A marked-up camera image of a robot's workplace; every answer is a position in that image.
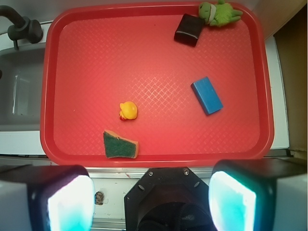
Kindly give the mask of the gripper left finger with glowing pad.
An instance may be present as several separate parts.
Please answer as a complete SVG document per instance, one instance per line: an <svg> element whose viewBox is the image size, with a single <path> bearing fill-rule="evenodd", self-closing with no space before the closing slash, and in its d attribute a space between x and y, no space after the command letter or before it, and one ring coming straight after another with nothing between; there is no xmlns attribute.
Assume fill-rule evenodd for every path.
<svg viewBox="0 0 308 231"><path fill-rule="evenodd" d="M2 231L89 231L94 183L80 165L0 167Z"/></svg>

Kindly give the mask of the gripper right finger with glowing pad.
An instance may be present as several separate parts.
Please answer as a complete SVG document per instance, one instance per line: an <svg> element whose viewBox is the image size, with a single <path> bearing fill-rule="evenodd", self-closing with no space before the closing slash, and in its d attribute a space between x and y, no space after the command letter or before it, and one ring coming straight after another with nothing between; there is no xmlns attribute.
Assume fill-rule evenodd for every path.
<svg viewBox="0 0 308 231"><path fill-rule="evenodd" d="M218 231L306 231L307 161L220 160L208 201Z"/></svg>

